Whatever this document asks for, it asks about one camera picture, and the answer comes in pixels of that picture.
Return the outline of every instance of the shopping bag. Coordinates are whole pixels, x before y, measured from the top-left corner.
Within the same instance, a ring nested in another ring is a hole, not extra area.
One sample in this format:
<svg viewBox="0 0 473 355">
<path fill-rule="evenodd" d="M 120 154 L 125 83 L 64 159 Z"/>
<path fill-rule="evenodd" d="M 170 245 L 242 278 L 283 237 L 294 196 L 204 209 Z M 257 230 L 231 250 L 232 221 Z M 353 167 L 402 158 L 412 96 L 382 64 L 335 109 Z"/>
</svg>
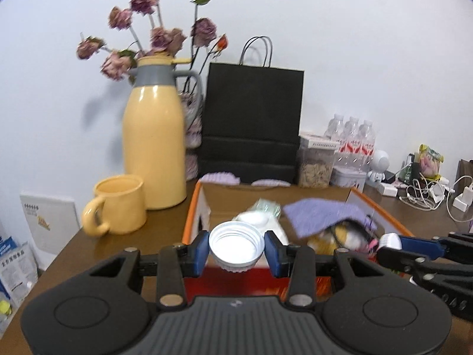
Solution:
<svg viewBox="0 0 473 355">
<path fill-rule="evenodd" d="M 258 39 L 268 41 L 263 66 L 243 65 L 246 50 Z M 200 175 L 224 171 L 243 183 L 266 178 L 293 182 L 304 71 L 271 67 L 272 53 L 270 39 L 258 36 L 244 46 L 238 64 L 210 64 Z"/>
</svg>

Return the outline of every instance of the brown wooden table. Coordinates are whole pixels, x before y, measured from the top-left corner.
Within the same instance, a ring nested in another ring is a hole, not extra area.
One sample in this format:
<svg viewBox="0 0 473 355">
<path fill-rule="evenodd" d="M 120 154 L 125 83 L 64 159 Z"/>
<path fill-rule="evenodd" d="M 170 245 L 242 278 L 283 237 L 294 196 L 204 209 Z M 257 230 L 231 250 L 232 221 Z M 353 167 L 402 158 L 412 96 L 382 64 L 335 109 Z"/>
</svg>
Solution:
<svg viewBox="0 0 473 355">
<path fill-rule="evenodd" d="M 23 303 L 0 341 L 0 354 L 31 354 L 20 329 L 20 316 L 24 306 L 36 295 L 126 247 L 135 246 L 146 255 L 155 253 L 164 246 L 181 241 L 194 184 L 195 182 L 188 183 L 188 196 L 182 204 L 164 211 L 149 212 L 146 224 L 132 234 L 124 236 L 106 235 L 97 239 L 87 236 L 82 230 L 79 231 L 40 277 Z M 382 197 L 370 187 L 367 187 L 364 193 L 391 213 L 416 236 L 431 238 L 435 235 L 445 236 L 449 231 L 467 231 L 468 229 L 467 223 L 457 224 L 449 218 L 444 204 L 436 211 L 422 212 L 401 203 L 398 199 Z M 460 219 L 462 214 L 455 212 L 454 216 Z M 153 301 L 154 292 L 155 280 L 153 278 L 145 279 L 142 296 L 148 301 Z M 441 354 L 467 355 L 469 330 L 469 323 L 454 318 L 452 331 Z"/>
</svg>

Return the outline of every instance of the mug rim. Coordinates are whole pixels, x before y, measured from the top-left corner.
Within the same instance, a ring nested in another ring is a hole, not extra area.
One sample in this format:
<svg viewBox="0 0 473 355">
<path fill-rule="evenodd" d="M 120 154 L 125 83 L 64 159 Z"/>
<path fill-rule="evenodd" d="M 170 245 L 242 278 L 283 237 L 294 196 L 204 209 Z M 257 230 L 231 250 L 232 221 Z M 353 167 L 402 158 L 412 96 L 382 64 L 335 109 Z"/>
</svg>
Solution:
<svg viewBox="0 0 473 355">
<path fill-rule="evenodd" d="M 102 184 L 107 183 L 109 181 L 121 179 L 121 178 L 134 179 L 134 180 L 136 180 L 137 184 L 136 184 L 135 187 L 133 187 L 131 189 L 128 189 L 126 191 L 120 191 L 120 192 L 102 192 L 99 189 L 99 187 Z M 110 176 L 108 178 L 100 180 L 97 184 L 95 184 L 94 185 L 94 194 L 95 194 L 95 196 L 102 196 L 102 197 L 116 197 L 116 196 L 122 196 L 122 195 L 126 195 L 126 194 L 129 194 L 129 193 L 133 193 L 136 190 L 140 189 L 141 187 L 143 187 L 143 179 L 138 175 L 130 175 L 130 174 L 115 175 L 115 176 Z"/>
</svg>

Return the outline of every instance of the purple towel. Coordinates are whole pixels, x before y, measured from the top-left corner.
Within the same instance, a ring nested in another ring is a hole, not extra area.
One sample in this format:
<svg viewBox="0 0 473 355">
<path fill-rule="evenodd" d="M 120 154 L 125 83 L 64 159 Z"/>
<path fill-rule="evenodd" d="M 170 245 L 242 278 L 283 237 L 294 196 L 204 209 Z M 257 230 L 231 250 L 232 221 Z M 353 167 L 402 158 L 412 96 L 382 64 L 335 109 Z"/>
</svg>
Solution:
<svg viewBox="0 0 473 355">
<path fill-rule="evenodd" d="M 367 230 L 377 228 L 358 206 L 343 201 L 303 199 L 285 205 L 282 209 L 299 239 L 319 233 L 345 220 L 359 222 Z"/>
</svg>

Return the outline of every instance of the flower bouquet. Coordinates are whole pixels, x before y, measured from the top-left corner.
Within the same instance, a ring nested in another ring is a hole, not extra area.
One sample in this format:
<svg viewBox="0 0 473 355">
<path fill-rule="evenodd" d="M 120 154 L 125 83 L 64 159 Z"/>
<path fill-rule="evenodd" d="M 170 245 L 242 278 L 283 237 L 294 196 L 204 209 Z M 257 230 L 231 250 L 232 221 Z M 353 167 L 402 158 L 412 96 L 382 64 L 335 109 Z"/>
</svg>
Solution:
<svg viewBox="0 0 473 355">
<path fill-rule="evenodd" d="M 202 73 L 210 58 L 219 56 L 228 46 L 226 35 L 223 34 L 219 38 L 217 37 L 217 27 L 212 20 L 207 17 L 199 18 L 199 7 L 209 2 L 210 0 L 192 0 L 195 6 L 195 13 L 194 22 L 190 29 L 192 58 L 190 68 L 194 66 L 199 50 L 204 48 L 206 56 L 201 65 L 200 73 Z M 150 20 L 151 31 L 147 46 L 143 46 L 143 43 L 132 27 L 134 14 L 140 14 L 143 17 L 147 16 Z M 102 38 L 93 36 L 84 38 L 81 34 L 81 42 L 77 47 L 76 54 L 79 59 L 90 59 L 95 53 L 100 51 L 107 52 L 108 55 L 101 66 L 101 72 L 106 77 L 115 81 L 123 80 L 127 76 L 129 81 L 133 83 L 135 75 L 133 69 L 136 68 L 137 60 L 140 57 L 158 53 L 165 53 L 175 57 L 182 49 L 183 43 L 187 38 L 181 28 L 168 29 L 164 26 L 159 0 L 131 0 L 129 7 L 123 10 L 119 7 L 113 7 L 108 15 L 108 25 L 112 29 L 129 30 L 134 42 L 126 49 L 113 49 L 109 48 L 106 41 Z M 191 87 L 190 80 L 187 79 L 181 92 L 185 112 L 188 108 L 192 107 L 194 90 L 195 85 Z M 202 126 L 200 116 L 198 116 L 186 135 L 188 148 L 194 149 L 200 145 L 201 131 Z M 197 160 L 192 153 L 187 155 L 186 160 L 188 162 L 187 177 L 190 179 L 197 175 Z"/>
</svg>

